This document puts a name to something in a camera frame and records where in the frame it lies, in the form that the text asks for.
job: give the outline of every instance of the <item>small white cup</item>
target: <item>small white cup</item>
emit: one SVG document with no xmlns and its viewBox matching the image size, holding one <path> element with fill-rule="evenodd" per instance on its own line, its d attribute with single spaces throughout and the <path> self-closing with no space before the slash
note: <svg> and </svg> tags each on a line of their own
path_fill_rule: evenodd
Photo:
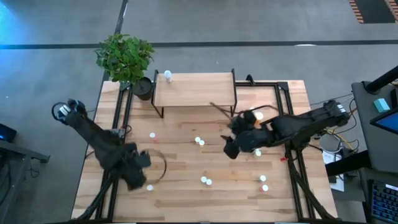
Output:
<svg viewBox="0 0 398 224">
<path fill-rule="evenodd" d="M 200 181 L 205 184 L 207 181 L 207 177 L 200 177 Z"/>
<path fill-rule="evenodd" d="M 260 151 L 260 149 L 255 149 L 255 150 L 253 151 L 253 156 L 254 156 L 254 157 L 260 157 L 260 156 L 261 156 L 261 151 Z"/>
<path fill-rule="evenodd" d="M 267 177 L 265 175 L 261 175 L 260 178 L 259 178 L 260 182 L 264 182 L 266 180 L 267 180 Z"/>
<path fill-rule="evenodd" d="M 149 184 L 149 185 L 147 186 L 147 190 L 148 190 L 148 191 L 153 191 L 153 190 L 154 190 L 154 186 L 152 186 L 152 184 Z"/>
<path fill-rule="evenodd" d="M 266 192 L 268 191 L 268 185 L 264 184 L 263 186 L 261 186 L 261 191 Z"/>
</svg>

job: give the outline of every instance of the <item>green plant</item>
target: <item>green plant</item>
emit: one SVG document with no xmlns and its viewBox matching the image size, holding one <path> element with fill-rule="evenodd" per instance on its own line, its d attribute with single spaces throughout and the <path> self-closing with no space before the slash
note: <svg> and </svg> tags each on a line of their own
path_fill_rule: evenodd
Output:
<svg viewBox="0 0 398 224">
<path fill-rule="evenodd" d="M 105 69 L 113 82 L 130 82 L 133 85 L 144 78 L 144 70 L 147 70 L 151 53 L 154 52 L 151 44 L 137 37 L 124 37 L 128 34 L 110 35 L 104 42 L 100 42 L 101 48 L 96 49 L 97 65 Z"/>
</svg>

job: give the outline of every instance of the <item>white bottle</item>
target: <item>white bottle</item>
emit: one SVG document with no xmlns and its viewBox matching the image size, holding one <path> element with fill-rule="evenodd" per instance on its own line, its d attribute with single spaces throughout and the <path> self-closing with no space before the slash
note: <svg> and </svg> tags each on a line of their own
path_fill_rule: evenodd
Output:
<svg viewBox="0 0 398 224">
<path fill-rule="evenodd" d="M 169 70 L 165 71 L 164 77 L 166 78 L 167 82 L 171 82 L 172 81 L 172 72 L 170 72 Z"/>
</svg>

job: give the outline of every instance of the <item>wooden tabletop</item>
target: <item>wooden tabletop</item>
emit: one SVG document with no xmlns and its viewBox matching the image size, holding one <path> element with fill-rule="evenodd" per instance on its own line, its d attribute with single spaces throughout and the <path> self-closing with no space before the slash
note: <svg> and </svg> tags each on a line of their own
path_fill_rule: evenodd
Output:
<svg viewBox="0 0 398 224">
<path fill-rule="evenodd" d="M 163 73 L 157 75 L 155 106 L 220 106 L 235 104 L 232 72 L 173 73 L 167 82 Z"/>
<path fill-rule="evenodd" d="M 288 81 L 294 113 L 310 110 L 304 82 Z M 102 128 L 112 125 L 118 96 L 118 83 L 104 82 L 95 121 Z M 271 87 L 237 87 L 237 111 L 261 105 L 274 105 Z M 115 222 L 294 222 L 297 221 L 292 186 L 283 146 L 262 148 L 262 156 L 240 153 L 236 160 L 223 152 L 220 134 L 228 134 L 228 118 L 213 107 L 166 108 L 167 119 L 159 118 L 149 101 L 134 97 L 129 124 L 132 132 L 127 142 L 135 141 L 139 150 L 156 149 L 167 158 L 165 177 L 149 192 L 146 185 L 127 191 L 119 181 Z M 277 116 L 270 108 L 261 110 L 264 120 Z M 156 142 L 149 133 L 156 133 Z M 205 145 L 195 143 L 201 137 Z M 325 165 L 320 151 L 311 147 L 303 152 L 310 189 L 320 203 L 336 217 Z M 145 170 L 148 182 L 157 179 L 164 169 L 162 160 L 152 155 L 152 166 Z M 86 159 L 76 195 L 72 218 L 81 215 L 98 193 L 103 170 L 93 155 Z M 256 181 L 265 175 L 267 192 Z M 200 182 L 206 176 L 212 186 Z M 307 214 L 301 192 L 304 214 Z"/>
</svg>

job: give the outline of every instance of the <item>black pot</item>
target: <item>black pot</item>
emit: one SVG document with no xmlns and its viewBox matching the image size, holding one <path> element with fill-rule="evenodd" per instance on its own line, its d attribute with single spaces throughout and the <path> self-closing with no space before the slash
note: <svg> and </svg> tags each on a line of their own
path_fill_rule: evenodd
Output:
<svg viewBox="0 0 398 224">
<path fill-rule="evenodd" d="M 152 81 L 147 78 L 141 78 L 133 87 L 132 92 L 141 100 L 150 100 L 152 97 Z"/>
</svg>

